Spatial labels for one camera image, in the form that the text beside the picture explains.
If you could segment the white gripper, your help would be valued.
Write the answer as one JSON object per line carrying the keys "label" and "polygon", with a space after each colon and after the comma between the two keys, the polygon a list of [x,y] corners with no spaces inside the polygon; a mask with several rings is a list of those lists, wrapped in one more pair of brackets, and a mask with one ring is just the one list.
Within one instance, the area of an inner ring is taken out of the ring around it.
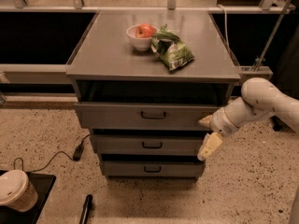
{"label": "white gripper", "polygon": [[198,124],[216,132],[206,134],[197,154],[200,161],[205,161],[222,144],[223,137],[230,136],[238,131],[238,128],[228,119],[223,107],[212,116],[208,115],[199,119]]}

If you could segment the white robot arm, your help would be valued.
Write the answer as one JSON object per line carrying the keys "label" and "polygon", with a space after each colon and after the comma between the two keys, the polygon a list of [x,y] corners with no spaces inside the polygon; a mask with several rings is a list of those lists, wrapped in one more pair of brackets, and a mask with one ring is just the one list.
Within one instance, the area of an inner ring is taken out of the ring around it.
{"label": "white robot arm", "polygon": [[199,123],[212,133],[198,158],[216,174],[206,221],[299,224],[299,101],[254,77]]}

